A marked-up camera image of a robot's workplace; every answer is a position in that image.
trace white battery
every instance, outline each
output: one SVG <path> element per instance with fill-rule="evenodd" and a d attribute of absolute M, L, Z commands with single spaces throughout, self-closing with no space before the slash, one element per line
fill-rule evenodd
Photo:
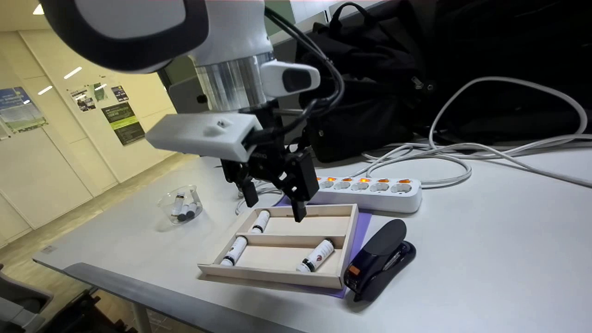
<path fill-rule="evenodd" d="M 237 237 L 229 252 L 225 252 L 224 259 L 220 261 L 222 267 L 237 267 L 242 252 L 246 248 L 246 239 Z"/>
<path fill-rule="evenodd" d="M 298 272 L 316 272 L 331 256 L 335 248 L 331 241 L 322 241 L 296 269 Z"/>
<path fill-rule="evenodd" d="M 261 211 L 249 233 L 264 233 L 264 228 L 270 222 L 270 217 L 272 215 L 268 211 Z"/>

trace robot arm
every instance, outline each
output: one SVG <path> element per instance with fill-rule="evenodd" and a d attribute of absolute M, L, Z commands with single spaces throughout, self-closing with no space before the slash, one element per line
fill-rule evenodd
<path fill-rule="evenodd" d="M 168 115 L 150 134 L 155 148 L 222 159 L 227 182 L 248 206 L 251 178 L 272 182 L 292 202 L 294 219 L 316 191 L 307 148 L 290 152 L 274 98 L 316 89 L 312 67 L 275 61 L 262 0 L 40 0 L 55 34 L 85 60 L 120 73 L 153 73 L 187 54 L 212 113 Z"/>

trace power strip switch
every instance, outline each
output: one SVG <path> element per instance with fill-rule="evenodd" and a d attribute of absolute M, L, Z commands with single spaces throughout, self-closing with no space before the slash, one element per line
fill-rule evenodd
<path fill-rule="evenodd" d="M 357 204 L 366 211 L 416 213 L 422 182 L 410 178 L 318 178 L 311 204 Z"/>

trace floor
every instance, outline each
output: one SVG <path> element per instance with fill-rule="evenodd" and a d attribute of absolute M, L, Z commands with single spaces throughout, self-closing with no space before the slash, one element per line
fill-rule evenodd
<path fill-rule="evenodd" d="M 194 159 L 196 158 L 192 156 L 174 156 L 163 161 L 161 165 L 142 172 L 140 176 L 131 178 L 122 185 L 116 185 L 114 189 L 103 193 L 92 202 L 46 224 L 44 228 L 24 235 L 22 239 L 11 243 L 5 248 L 0 248 L 0 263 L 3 263 L 2 272 L 11 280 L 26 283 L 40 293 L 52 295 L 53 300 L 42 311 L 42 317 L 44 319 L 55 317 L 59 309 L 63 309 L 66 304 L 77 298 L 85 289 L 89 289 L 89 285 L 83 285 L 72 278 L 66 278 L 59 272 L 53 272 L 50 269 L 44 269 L 33 263 L 31 261 L 33 254 L 37 254 L 39 250 L 42 250 L 61 235 L 66 235 L 68 232 L 92 221 L 92 217 L 100 215 L 101 211 L 107 211 L 118 206 L 120 202 L 129 198 L 133 193 L 166 176 L 170 171 L 175 171 L 177 167 L 190 163 Z M 103 311 L 113 322 L 122 320 L 127 326 L 135 326 L 129 302 L 101 291 L 98 291 L 96 296 L 100 298 L 98 309 Z M 168 333 L 168 332 L 170 333 L 200 333 L 200 330 L 188 328 L 181 322 L 175 322 L 157 313 L 150 313 L 150 324 L 153 333 Z"/>

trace black stapler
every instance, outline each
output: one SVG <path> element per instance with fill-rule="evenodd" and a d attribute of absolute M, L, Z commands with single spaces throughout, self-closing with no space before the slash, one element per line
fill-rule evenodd
<path fill-rule="evenodd" d="M 403 221 L 386 222 L 355 256 L 344 272 L 344 283 L 355 293 L 353 302 L 375 300 L 390 280 L 401 272 L 416 256 L 405 241 Z"/>

